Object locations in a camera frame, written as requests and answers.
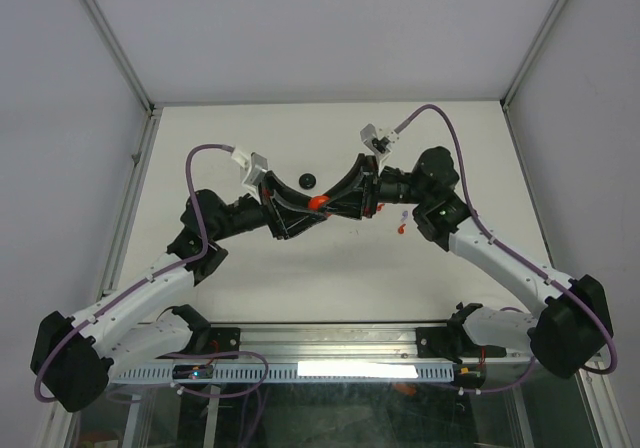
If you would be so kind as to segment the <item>orange charging case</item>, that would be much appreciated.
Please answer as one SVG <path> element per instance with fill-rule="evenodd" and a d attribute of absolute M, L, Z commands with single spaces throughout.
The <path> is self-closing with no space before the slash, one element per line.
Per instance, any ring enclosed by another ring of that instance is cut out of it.
<path fill-rule="evenodd" d="M 312 211 L 319 211 L 326 203 L 328 203 L 330 198 L 326 195 L 319 195 L 312 197 L 308 202 L 308 209 Z"/>

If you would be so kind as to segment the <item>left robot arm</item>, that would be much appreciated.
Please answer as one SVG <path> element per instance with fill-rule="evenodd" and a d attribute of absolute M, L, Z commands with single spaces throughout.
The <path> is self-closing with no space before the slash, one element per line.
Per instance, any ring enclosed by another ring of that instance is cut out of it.
<path fill-rule="evenodd" d="M 138 281 L 70 316 L 54 311 L 40 322 L 30 362 L 36 398 L 79 412 L 141 363 L 204 353 L 208 322 L 175 302 L 225 260 L 228 252 L 219 241 L 262 227 L 277 239 L 292 238 L 325 221 L 330 200 L 292 190 L 272 172 L 260 178 L 254 193 L 231 204 L 210 189 L 191 189 L 181 231 Z"/>

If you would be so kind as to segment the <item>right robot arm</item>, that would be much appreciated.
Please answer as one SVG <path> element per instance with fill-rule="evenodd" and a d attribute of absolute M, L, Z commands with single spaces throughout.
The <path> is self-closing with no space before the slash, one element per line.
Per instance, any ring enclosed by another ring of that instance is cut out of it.
<path fill-rule="evenodd" d="M 359 155 L 351 170 L 315 203 L 345 218 L 371 217 L 379 204 L 410 204 L 418 231 L 429 242 L 470 262 L 529 311 L 499 312 L 480 304 L 459 306 L 449 319 L 448 346 L 469 355 L 481 345 L 529 351 L 550 373 L 567 379 L 613 338 L 602 284 L 527 259 L 500 240 L 455 192 L 459 174 L 444 147 L 425 150 L 410 172 L 379 168 Z"/>

